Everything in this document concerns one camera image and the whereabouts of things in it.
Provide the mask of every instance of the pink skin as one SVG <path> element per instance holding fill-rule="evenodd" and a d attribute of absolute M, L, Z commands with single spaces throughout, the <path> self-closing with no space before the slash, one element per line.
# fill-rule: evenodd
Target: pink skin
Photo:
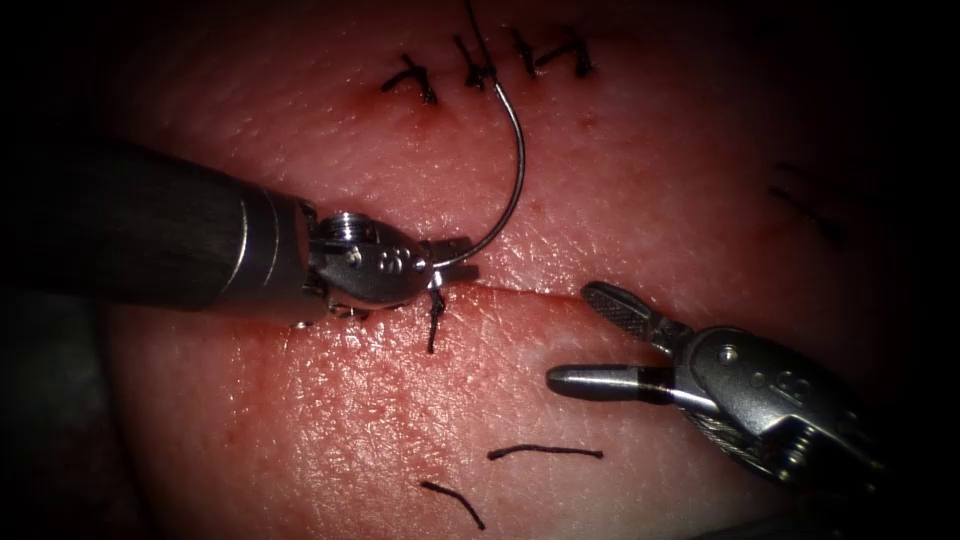
<path fill-rule="evenodd" d="M 506 116 L 489 87 L 463 86 L 452 35 L 475 45 L 461 3 L 394 4 L 231 7 L 155 22 L 114 79 L 113 129 L 327 212 L 366 212 L 422 238 L 479 238 L 513 179 Z M 893 276 L 874 271 L 891 256 L 882 223 L 772 166 L 854 168 L 847 141 L 860 134 L 834 129 L 859 112 L 838 97 L 846 86 L 808 84 L 796 97 L 794 83 L 818 79 L 753 54 L 750 21 L 708 9 L 478 4 L 527 135 L 528 185 L 502 236 L 473 260 L 481 280 L 446 291 L 436 355 L 425 353 L 425 297 L 304 331 L 114 312 L 121 416 L 174 537 L 665 538 L 782 506 L 779 490 L 673 408 L 545 388 L 560 363 L 665 362 L 577 299 L 591 279 L 695 328 L 733 324 L 781 340 L 865 395 L 889 386 L 893 375 L 871 364 L 897 322 L 880 300 Z M 597 72 L 575 79 L 566 56 L 530 80 L 506 28 L 542 54 L 563 24 L 586 39 Z M 412 81 L 381 95 L 402 52 L 429 69 L 439 106 L 422 105 Z M 817 73 L 843 62 L 811 54 Z M 832 247 L 770 184 L 822 201 L 855 239 Z M 519 443 L 605 457 L 486 460 Z M 463 493 L 487 530 L 421 480 Z"/>

